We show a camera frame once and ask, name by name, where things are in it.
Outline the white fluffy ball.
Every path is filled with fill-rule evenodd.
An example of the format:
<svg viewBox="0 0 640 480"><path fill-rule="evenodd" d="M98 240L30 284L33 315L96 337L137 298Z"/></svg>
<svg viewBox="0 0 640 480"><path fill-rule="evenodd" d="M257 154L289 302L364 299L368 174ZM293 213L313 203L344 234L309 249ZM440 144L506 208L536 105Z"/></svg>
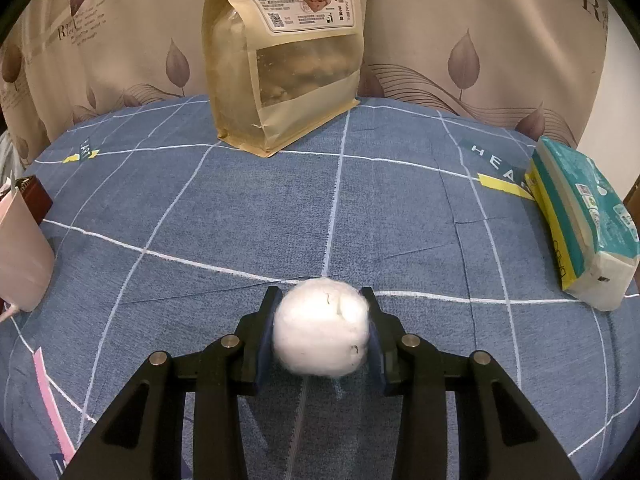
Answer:
<svg viewBox="0 0 640 480"><path fill-rule="evenodd" d="M356 288L330 278L296 285L274 314L274 354L296 375L352 374L367 356L369 336L367 300Z"/></svg>

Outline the blue checked tablecloth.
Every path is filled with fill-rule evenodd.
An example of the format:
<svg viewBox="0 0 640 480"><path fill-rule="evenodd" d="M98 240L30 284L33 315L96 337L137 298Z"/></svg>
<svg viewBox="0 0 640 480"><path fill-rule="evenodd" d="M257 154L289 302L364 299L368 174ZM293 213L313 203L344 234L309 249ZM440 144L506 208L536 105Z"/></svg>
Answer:
<svg viewBox="0 0 640 480"><path fill-rule="evenodd" d="M266 288L327 276L442 351L485 350L578 474L605 474L639 421L639 295L603 313L563 294L537 205L480 184L535 144L365 99L277 155L217 138L201 96L96 117L30 166L56 255L32 313L1 326L1 423L32 472L64 462L38 388L41 352L72 445L152 352L204 349Z"/></svg>

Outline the pink ceramic mug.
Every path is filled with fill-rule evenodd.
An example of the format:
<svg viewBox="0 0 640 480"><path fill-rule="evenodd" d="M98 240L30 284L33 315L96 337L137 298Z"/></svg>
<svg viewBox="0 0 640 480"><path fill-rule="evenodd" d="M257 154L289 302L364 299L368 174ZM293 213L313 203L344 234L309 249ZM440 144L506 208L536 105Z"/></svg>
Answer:
<svg viewBox="0 0 640 480"><path fill-rule="evenodd" d="M53 266L52 247L21 192L9 192L1 201L0 292L8 305L1 322L38 307L49 287Z"/></svg>

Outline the green tissue pack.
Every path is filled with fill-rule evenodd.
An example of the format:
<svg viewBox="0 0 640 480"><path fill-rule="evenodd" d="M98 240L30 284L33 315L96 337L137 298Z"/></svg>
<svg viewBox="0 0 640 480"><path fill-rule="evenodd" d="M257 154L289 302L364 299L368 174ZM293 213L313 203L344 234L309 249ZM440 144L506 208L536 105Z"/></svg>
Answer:
<svg viewBox="0 0 640 480"><path fill-rule="evenodd" d="M612 185L591 158L546 136L525 181L548 222L562 291L617 309L638 269L639 234Z"/></svg>

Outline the red gold tin box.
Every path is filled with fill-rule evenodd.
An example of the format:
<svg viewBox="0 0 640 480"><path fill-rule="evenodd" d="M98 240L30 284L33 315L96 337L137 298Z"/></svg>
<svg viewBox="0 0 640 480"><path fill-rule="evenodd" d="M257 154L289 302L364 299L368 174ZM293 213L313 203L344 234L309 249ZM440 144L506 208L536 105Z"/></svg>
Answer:
<svg viewBox="0 0 640 480"><path fill-rule="evenodd" d="M16 180L16 186L35 222L40 224L53 205L52 198L36 176L19 178Z"/></svg>

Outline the beige leaf print curtain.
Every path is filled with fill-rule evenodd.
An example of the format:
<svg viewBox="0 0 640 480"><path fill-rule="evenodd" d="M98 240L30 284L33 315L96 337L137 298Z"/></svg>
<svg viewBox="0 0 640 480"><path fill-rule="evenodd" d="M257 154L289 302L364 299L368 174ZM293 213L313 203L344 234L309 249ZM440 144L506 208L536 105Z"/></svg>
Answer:
<svg viewBox="0 0 640 480"><path fill-rule="evenodd" d="M608 0L361 0L360 96L576 145L601 80ZM78 122L206 90L205 0L32 0L1 47L1 166Z"/></svg>

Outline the brown kraft snack bag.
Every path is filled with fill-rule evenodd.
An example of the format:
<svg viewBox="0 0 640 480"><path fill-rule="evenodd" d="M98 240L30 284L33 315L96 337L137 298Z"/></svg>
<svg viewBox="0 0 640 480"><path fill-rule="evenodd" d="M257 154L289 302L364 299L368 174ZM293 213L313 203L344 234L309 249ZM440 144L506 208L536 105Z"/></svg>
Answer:
<svg viewBox="0 0 640 480"><path fill-rule="evenodd" d="M270 157L358 103L361 0L205 0L217 136Z"/></svg>

